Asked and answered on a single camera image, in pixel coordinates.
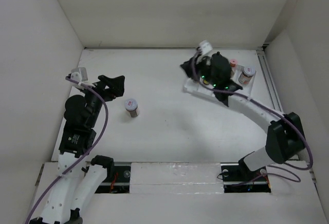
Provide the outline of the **brown jar grey lid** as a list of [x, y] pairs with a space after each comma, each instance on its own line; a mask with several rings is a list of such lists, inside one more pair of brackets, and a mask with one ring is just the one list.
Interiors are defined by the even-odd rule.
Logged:
[[239, 83], [242, 85], [248, 85], [255, 73], [256, 70], [253, 66], [245, 66], [238, 78]]

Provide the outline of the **white divided organizer tray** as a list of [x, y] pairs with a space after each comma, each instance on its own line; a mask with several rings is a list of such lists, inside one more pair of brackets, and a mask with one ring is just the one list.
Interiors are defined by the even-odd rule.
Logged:
[[[238, 78], [239, 78], [243, 68], [244, 68], [243, 65], [237, 64], [235, 74], [234, 74], [233, 78], [231, 78], [231, 79], [233, 81], [235, 81], [235, 83], [237, 83], [243, 87], [242, 90], [238, 90], [235, 93], [240, 93], [244, 96], [250, 97], [257, 71], [248, 85], [242, 85], [241, 83], [239, 83]], [[207, 99], [210, 101], [218, 101], [214, 95], [213, 86], [211, 84], [205, 85], [203, 83], [203, 80], [204, 79], [202, 77], [200, 77], [200, 81], [202, 82], [202, 84], [200, 84], [200, 83], [194, 83], [192, 79], [187, 78], [183, 84], [183, 91], [185, 91], [191, 95], [201, 97], [201, 98], [204, 98], [204, 99]]]

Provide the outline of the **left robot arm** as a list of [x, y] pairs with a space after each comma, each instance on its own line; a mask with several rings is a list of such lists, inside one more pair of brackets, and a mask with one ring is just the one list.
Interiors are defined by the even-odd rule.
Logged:
[[86, 162], [107, 127], [107, 102], [124, 94], [125, 77], [100, 75], [90, 84], [76, 71], [66, 80], [82, 94], [65, 102], [57, 176], [35, 202], [26, 223], [82, 223], [97, 188], [114, 177], [113, 158], [96, 155], [90, 165]]

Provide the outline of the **pink-lid spice bottle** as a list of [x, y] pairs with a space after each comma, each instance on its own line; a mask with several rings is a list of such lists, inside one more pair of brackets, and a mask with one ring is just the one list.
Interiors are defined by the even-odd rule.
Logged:
[[233, 76], [235, 74], [236, 66], [237, 66], [237, 60], [236, 59], [231, 59], [230, 60], [231, 78], [233, 78]]

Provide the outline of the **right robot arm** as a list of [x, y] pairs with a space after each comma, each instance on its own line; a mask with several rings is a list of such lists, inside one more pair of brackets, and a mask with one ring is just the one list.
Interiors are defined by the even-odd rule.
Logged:
[[180, 65], [188, 79], [198, 83], [228, 109], [243, 114], [266, 133], [265, 145], [238, 161], [237, 173], [242, 179], [252, 177], [273, 164], [288, 165], [290, 158], [309, 151], [300, 117], [280, 113], [253, 99], [231, 76], [229, 60], [219, 52], [208, 56], [197, 51]]

